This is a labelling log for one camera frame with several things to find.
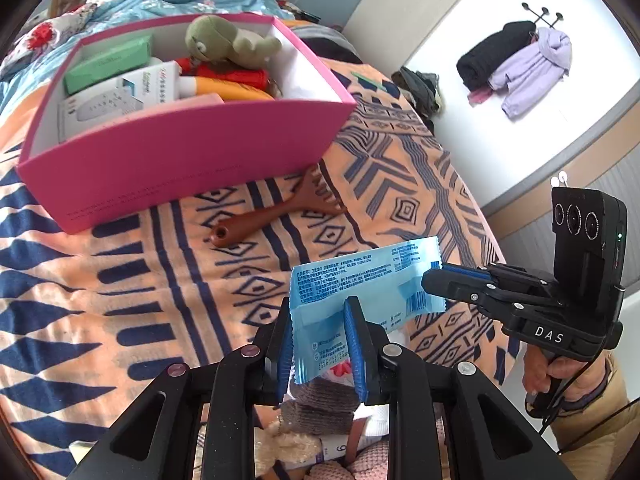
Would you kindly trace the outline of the light blue snack packet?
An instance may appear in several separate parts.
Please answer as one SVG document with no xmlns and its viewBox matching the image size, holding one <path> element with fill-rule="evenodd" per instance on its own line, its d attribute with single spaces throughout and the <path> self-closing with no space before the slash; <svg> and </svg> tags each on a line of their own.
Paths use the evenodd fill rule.
<svg viewBox="0 0 640 480">
<path fill-rule="evenodd" d="M 311 382 L 348 359 L 344 307 L 349 297 L 358 299 L 366 321 L 387 333 L 418 315 L 444 312 L 446 300 L 422 287 L 423 274 L 441 266 L 434 236 L 296 266 L 288 292 L 296 384 Z"/>
</svg>

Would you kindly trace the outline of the pink tube white cap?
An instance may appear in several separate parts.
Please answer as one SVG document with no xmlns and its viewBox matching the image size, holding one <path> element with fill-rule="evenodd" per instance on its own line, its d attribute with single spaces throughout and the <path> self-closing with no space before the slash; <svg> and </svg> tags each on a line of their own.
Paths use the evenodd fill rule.
<svg viewBox="0 0 640 480">
<path fill-rule="evenodd" d="M 224 104 L 224 100 L 217 93 L 206 93 L 200 96 L 191 96 L 186 99 L 178 99 L 159 105 L 160 112 L 175 112 L 176 110 L 196 110 L 202 107 L 211 107 Z"/>
</svg>

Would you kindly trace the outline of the white product carton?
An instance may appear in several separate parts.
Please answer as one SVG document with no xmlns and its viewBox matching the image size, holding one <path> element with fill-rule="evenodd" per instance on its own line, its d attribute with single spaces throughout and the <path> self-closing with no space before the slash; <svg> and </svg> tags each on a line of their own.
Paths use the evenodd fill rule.
<svg viewBox="0 0 640 480">
<path fill-rule="evenodd" d="M 58 142 L 178 99 L 181 68 L 175 61 L 152 64 L 93 84 L 69 96 L 58 107 Z"/>
</svg>

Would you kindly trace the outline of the green box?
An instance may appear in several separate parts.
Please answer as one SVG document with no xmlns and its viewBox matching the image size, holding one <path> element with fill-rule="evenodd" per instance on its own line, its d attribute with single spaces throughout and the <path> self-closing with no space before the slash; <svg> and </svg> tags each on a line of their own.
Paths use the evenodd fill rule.
<svg viewBox="0 0 640 480">
<path fill-rule="evenodd" d="M 64 87 L 69 96 L 104 80 L 135 70 L 152 58 L 151 35 L 120 42 L 66 70 Z"/>
</svg>

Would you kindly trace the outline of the brown wooden back scratcher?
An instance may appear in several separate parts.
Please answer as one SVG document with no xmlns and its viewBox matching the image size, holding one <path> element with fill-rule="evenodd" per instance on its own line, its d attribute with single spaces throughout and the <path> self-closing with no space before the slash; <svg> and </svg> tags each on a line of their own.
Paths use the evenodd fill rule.
<svg viewBox="0 0 640 480">
<path fill-rule="evenodd" d="M 306 169 L 290 198 L 280 204 L 217 222 L 210 231 L 209 240 L 216 248 L 228 248 L 242 242 L 286 214 L 305 210 L 327 214 L 330 217 L 347 211 L 343 202 L 322 181 L 322 175 L 317 166 Z"/>
</svg>

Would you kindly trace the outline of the orange navy patterned blanket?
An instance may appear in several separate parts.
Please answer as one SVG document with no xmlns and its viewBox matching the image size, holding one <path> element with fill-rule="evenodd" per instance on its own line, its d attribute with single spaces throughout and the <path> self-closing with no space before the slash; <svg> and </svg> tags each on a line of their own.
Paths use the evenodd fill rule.
<svg viewBox="0 0 640 480">
<path fill-rule="evenodd" d="M 273 222 L 217 249 L 215 222 L 291 195 L 296 177 L 227 186 L 75 235 L 17 173 L 41 90 L 1 117 L 1 461 L 6 479 L 63 479 L 168 365 L 220 360 L 278 314 L 294 266 L 434 236 L 475 268 L 501 249 L 448 152 L 375 68 L 331 62 L 356 101 L 319 168 L 347 208 Z"/>
</svg>

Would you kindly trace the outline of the lilac hanging jacket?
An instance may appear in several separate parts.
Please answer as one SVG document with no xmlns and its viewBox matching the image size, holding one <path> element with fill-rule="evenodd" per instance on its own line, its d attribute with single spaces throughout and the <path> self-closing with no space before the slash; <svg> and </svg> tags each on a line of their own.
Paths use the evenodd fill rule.
<svg viewBox="0 0 640 480">
<path fill-rule="evenodd" d="M 494 91 L 504 91 L 501 108 L 519 120 L 570 72 L 572 43 L 565 32 L 541 27 L 538 39 L 507 58 L 488 79 Z"/>
</svg>

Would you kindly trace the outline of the black hanging jacket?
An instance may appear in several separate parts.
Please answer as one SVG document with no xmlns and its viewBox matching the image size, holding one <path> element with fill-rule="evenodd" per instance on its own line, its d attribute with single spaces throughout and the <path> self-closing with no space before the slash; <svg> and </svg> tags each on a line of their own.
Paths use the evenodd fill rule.
<svg viewBox="0 0 640 480">
<path fill-rule="evenodd" d="M 494 71 L 511 55 L 530 44 L 536 25 L 531 21 L 506 23 L 457 62 L 457 71 L 469 92 L 482 88 Z"/>
</svg>

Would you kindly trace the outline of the orange sunscreen tube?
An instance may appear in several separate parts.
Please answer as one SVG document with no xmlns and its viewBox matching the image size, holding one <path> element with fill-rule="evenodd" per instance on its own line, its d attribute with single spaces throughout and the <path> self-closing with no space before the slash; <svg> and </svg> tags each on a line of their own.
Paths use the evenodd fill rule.
<svg viewBox="0 0 640 480">
<path fill-rule="evenodd" d="M 246 84 L 220 79 L 181 76 L 178 78 L 179 96 L 190 98 L 191 96 L 204 96 L 204 94 L 216 94 L 224 102 L 227 101 L 272 101 L 269 93 L 258 90 Z"/>
</svg>

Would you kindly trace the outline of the pink storage box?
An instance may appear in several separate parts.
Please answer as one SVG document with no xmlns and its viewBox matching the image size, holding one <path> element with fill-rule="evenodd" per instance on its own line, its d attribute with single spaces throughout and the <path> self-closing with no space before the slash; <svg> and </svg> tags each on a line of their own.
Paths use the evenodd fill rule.
<svg viewBox="0 0 640 480">
<path fill-rule="evenodd" d="M 22 141 L 16 170 L 65 232 L 82 230 L 177 198 L 294 174 L 315 164 L 355 108 L 350 93 L 302 40 L 273 16 L 232 22 L 277 37 L 268 72 L 273 101 L 235 101 L 196 110 L 157 106 L 58 142 L 64 73 L 2 114 L 3 140 Z"/>
</svg>

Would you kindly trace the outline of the red plastic toy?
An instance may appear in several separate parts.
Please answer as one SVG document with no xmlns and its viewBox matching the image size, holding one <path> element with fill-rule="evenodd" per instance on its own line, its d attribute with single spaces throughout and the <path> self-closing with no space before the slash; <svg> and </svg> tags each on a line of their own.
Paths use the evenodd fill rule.
<svg viewBox="0 0 640 480">
<path fill-rule="evenodd" d="M 246 84 L 258 90 L 266 91 L 269 87 L 269 73 L 263 68 L 248 70 L 233 63 L 224 61 L 217 64 L 198 62 L 194 58 L 177 58 L 176 62 L 183 75 L 198 76 L 224 81 Z"/>
</svg>

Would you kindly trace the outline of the green plush turtle toy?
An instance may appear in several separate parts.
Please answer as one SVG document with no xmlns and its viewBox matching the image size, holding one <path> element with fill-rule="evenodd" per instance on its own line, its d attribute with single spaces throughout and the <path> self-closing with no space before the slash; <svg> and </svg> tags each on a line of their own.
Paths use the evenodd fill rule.
<svg viewBox="0 0 640 480">
<path fill-rule="evenodd" d="M 264 68 L 282 49 L 277 37 L 258 35 L 217 15 L 203 15 L 186 29 L 186 48 L 201 63 L 229 61 L 247 70 Z"/>
</svg>

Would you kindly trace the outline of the light blue duvet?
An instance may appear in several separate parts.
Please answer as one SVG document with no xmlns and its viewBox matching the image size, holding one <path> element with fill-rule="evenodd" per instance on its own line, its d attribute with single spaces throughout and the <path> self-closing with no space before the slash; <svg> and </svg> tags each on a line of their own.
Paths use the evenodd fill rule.
<svg viewBox="0 0 640 480">
<path fill-rule="evenodd" d="M 10 114 L 29 93 L 51 79 L 70 50 L 82 38 L 133 22 L 164 16 L 250 12 L 292 20 L 277 0 L 112 0 L 96 8 L 85 28 L 8 80 L 1 79 L 1 113 Z"/>
</svg>

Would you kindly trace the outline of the dark clothes pile by wall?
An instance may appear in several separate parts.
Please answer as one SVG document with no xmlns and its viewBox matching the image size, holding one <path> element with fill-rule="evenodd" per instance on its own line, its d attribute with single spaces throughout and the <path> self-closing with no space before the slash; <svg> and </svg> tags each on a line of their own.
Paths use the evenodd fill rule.
<svg viewBox="0 0 640 480">
<path fill-rule="evenodd" d="M 438 75 L 414 72 L 402 66 L 400 70 L 393 73 L 392 81 L 419 115 L 431 118 L 439 115 L 444 108 Z"/>
</svg>

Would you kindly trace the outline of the wall coat hook rack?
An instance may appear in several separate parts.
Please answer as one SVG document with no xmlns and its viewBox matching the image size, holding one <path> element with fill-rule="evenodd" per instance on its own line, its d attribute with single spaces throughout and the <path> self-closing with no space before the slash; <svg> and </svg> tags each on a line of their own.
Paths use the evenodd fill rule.
<svg viewBox="0 0 640 480">
<path fill-rule="evenodd" d="M 527 2 L 521 3 L 522 8 L 535 17 L 534 23 L 536 25 L 546 25 L 549 28 L 555 28 L 555 25 L 564 20 L 564 15 L 561 12 L 552 14 L 546 6 L 542 6 L 539 11 L 534 10 Z"/>
</svg>

